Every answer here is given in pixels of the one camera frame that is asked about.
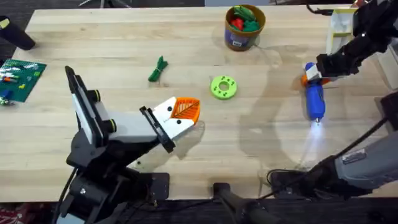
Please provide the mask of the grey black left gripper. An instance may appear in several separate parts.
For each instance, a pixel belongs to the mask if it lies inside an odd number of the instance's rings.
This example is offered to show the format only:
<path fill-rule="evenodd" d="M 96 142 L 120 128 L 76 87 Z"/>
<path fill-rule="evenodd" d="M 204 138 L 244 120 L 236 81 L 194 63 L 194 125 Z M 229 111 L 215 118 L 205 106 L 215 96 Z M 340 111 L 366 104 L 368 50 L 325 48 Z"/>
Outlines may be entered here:
<path fill-rule="evenodd" d="M 154 110 L 143 106 L 138 113 L 130 114 L 107 110 L 103 103 L 95 104 L 95 109 L 108 144 L 143 154 L 159 145 L 172 152 L 175 148 L 172 139 L 197 123 L 200 100 L 173 96 Z"/>

